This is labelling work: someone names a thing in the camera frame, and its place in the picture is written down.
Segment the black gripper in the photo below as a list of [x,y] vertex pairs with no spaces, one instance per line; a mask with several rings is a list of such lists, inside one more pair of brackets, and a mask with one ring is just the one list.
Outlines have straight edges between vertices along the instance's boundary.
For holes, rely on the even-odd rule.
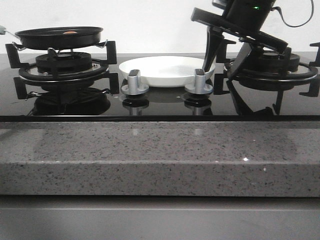
[[[211,69],[218,48],[224,40],[222,31],[216,28],[240,38],[250,37],[269,49],[283,53],[288,43],[261,31],[274,3],[274,0],[213,0],[212,5],[222,9],[222,15],[194,8],[191,20],[208,26],[202,69],[204,71]],[[245,42],[242,45],[227,72],[229,80],[236,77],[257,55],[257,50],[258,47],[252,43]]]

